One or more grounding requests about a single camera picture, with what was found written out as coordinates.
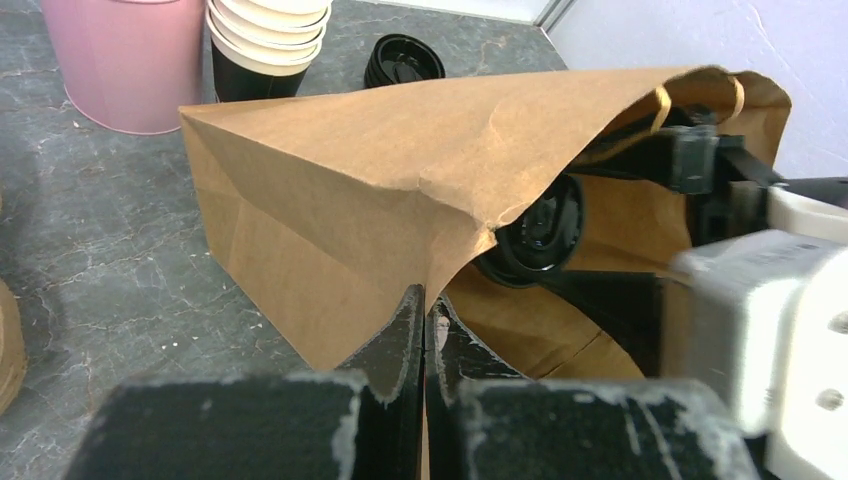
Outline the stack of paper cups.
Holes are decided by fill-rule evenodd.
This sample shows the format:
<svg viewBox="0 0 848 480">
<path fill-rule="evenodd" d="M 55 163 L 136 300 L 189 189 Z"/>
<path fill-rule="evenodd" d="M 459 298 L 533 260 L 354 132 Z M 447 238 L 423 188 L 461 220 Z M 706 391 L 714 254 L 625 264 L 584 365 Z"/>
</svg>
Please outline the stack of paper cups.
<svg viewBox="0 0 848 480">
<path fill-rule="evenodd" d="M 330 1 L 209 1 L 217 100 L 296 96 L 321 51 L 331 12 Z"/>
</svg>

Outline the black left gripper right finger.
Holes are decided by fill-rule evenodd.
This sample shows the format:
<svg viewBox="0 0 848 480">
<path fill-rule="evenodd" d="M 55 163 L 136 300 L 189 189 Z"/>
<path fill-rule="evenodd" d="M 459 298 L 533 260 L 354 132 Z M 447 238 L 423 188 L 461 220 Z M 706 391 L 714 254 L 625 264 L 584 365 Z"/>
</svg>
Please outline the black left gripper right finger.
<svg viewBox="0 0 848 480">
<path fill-rule="evenodd" d="M 532 380 L 459 319 L 425 321 L 434 479 L 755 479 L 717 395 L 692 380 Z"/>
</svg>

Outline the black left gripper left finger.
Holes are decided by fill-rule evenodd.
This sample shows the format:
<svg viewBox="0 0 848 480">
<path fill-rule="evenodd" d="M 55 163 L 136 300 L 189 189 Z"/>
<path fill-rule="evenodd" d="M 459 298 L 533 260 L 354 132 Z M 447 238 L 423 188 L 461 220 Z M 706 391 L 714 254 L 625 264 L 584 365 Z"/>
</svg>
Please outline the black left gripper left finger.
<svg viewBox="0 0 848 480">
<path fill-rule="evenodd" d="M 339 367 L 141 377 L 95 414 L 70 479 L 417 479 L 425 294 Z"/>
</svg>

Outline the stack of black lids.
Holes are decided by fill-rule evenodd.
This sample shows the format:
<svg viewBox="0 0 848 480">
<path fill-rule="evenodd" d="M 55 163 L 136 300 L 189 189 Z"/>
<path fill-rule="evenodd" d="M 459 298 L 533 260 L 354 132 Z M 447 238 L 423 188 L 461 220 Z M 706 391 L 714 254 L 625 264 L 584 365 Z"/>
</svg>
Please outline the stack of black lids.
<svg viewBox="0 0 848 480">
<path fill-rule="evenodd" d="M 421 40 L 405 34 L 388 34 L 374 45 L 366 64 L 365 88 L 443 79 L 441 58 Z"/>
</svg>

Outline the brown paper takeout bag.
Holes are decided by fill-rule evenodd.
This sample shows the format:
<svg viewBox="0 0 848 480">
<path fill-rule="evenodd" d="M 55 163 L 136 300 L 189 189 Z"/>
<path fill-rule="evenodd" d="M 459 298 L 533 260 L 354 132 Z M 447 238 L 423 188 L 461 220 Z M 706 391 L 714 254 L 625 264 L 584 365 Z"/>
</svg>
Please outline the brown paper takeout bag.
<svg viewBox="0 0 848 480">
<path fill-rule="evenodd" d="M 789 95 L 714 66 L 450 78 L 179 115 L 212 256 L 310 367 L 340 365 L 421 284 L 530 377 L 637 379 L 579 310 L 471 262 L 597 135 L 693 104 L 774 164 Z"/>
</svg>

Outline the brown cardboard cup carriers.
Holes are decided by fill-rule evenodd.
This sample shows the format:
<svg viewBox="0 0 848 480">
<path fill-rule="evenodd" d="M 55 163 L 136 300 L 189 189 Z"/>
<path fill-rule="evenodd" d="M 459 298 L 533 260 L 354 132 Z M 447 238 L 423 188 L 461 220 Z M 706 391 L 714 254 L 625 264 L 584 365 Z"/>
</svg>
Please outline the brown cardboard cup carriers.
<svg viewBox="0 0 848 480">
<path fill-rule="evenodd" d="M 18 396 L 26 370 L 27 354 L 18 302 L 7 284 L 1 281 L 1 414 Z"/>
</svg>

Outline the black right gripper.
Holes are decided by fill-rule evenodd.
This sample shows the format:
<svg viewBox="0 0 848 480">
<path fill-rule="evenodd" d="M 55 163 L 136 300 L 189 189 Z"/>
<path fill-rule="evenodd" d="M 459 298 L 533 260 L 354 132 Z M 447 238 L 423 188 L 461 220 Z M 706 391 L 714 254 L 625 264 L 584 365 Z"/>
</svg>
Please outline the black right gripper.
<svg viewBox="0 0 848 480">
<path fill-rule="evenodd" d="M 572 174 L 645 180 L 685 196 L 691 241 L 701 246 L 777 229 L 847 240 L 847 180 L 789 179 L 723 135 L 708 109 L 673 109 L 600 134 L 569 165 Z"/>
</svg>

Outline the pink metal utensil cup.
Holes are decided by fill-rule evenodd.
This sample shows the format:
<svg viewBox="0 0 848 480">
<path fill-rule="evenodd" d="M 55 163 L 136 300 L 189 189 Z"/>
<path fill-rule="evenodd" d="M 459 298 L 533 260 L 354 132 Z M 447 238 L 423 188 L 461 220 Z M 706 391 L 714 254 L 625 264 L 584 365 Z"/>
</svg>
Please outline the pink metal utensil cup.
<svg viewBox="0 0 848 480">
<path fill-rule="evenodd" d="M 179 107 L 202 100 L 203 1 L 43 1 L 66 94 L 120 133 L 180 127 Z"/>
</svg>

